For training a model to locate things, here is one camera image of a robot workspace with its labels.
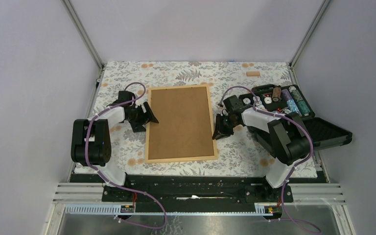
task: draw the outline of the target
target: floral tablecloth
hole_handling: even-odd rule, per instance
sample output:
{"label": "floral tablecloth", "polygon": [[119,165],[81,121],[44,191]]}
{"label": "floral tablecloth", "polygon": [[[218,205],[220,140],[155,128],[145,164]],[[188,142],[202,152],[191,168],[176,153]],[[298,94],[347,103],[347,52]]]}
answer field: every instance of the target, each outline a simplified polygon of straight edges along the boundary
{"label": "floral tablecloth", "polygon": [[[260,71],[260,77],[247,77],[247,71]],[[212,112],[220,113],[217,106],[223,93],[232,86],[248,88],[265,84],[292,84],[286,63],[242,62],[109,62],[97,94],[93,113],[100,112],[117,99],[118,91],[131,82],[142,82],[146,87],[167,87],[194,84],[210,85]],[[143,90],[134,85],[128,88],[138,95]],[[246,91],[233,89],[230,95]],[[139,104],[147,101],[147,95]],[[233,136],[217,140],[218,160],[146,164],[145,132],[133,133],[129,123],[118,124],[111,130],[111,161],[128,174],[191,175],[191,176],[247,176],[262,177],[274,162],[260,144],[252,140],[247,128],[237,126]],[[75,173],[95,173],[89,167],[77,164]],[[298,166],[292,177],[313,177],[316,170],[313,160]]]}

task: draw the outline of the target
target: wooden board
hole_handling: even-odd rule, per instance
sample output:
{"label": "wooden board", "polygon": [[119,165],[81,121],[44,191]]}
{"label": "wooden board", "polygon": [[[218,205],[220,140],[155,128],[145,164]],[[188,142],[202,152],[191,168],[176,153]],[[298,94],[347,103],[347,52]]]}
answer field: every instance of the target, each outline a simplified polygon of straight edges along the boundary
{"label": "wooden board", "polygon": [[158,119],[146,127],[147,163],[216,160],[210,88],[206,85],[149,88]]}

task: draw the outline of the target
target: board frame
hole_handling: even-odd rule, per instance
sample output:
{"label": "board frame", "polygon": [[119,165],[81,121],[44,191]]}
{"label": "board frame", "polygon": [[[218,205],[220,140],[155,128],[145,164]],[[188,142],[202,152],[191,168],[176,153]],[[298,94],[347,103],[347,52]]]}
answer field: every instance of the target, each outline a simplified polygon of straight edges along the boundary
{"label": "board frame", "polygon": [[[188,85],[188,86],[172,86],[172,87],[149,87],[148,88],[148,103],[151,105],[152,90],[168,90],[168,89],[184,89],[184,88],[198,88],[205,87],[207,89],[207,99],[208,99],[208,109],[210,113],[211,122],[211,136],[214,133],[214,119],[212,117],[212,107],[211,107],[211,93],[210,86],[208,84],[201,85]],[[185,158],[167,158],[167,159],[149,159],[149,128],[150,123],[146,126],[146,145],[145,145],[145,163],[175,163],[175,162],[191,162],[191,161],[203,161],[203,160],[217,160],[218,150],[216,140],[212,140],[214,155],[211,156],[200,156],[200,157],[185,157]]]}

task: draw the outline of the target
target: table surface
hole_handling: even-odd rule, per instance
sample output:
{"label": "table surface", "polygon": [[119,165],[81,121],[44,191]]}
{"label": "table surface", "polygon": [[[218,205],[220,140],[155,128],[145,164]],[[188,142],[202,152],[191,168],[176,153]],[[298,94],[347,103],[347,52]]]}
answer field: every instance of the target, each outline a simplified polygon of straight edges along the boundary
{"label": "table surface", "polygon": [[[260,77],[247,77],[247,71],[260,71]],[[109,62],[102,78],[93,114],[103,110],[117,99],[118,91],[131,82],[141,82],[146,87],[167,87],[206,84],[210,85],[212,112],[220,113],[217,106],[223,93],[232,86],[252,88],[265,84],[291,85],[285,62]],[[143,88],[128,88],[142,94]],[[244,94],[242,89],[232,89],[226,97]],[[147,101],[147,95],[139,104]],[[190,175],[263,177],[273,164],[274,158],[252,140],[247,128],[237,126],[234,135],[217,140],[218,160],[146,164],[145,132],[133,133],[129,123],[119,123],[110,130],[112,141],[111,161],[128,174],[143,175]],[[95,173],[89,167],[77,164],[75,173]],[[292,177],[316,178],[312,159],[301,164]]]}

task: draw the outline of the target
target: brown board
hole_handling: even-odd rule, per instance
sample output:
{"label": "brown board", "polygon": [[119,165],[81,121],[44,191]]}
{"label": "brown board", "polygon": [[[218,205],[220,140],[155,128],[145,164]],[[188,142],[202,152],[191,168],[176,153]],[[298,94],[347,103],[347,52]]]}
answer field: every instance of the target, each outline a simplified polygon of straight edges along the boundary
{"label": "brown board", "polygon": [[210,88],[206,85],[149,88],[148,102],[157,123],[146,129],[145,161],[170,163],[215,160],[217,144]]}

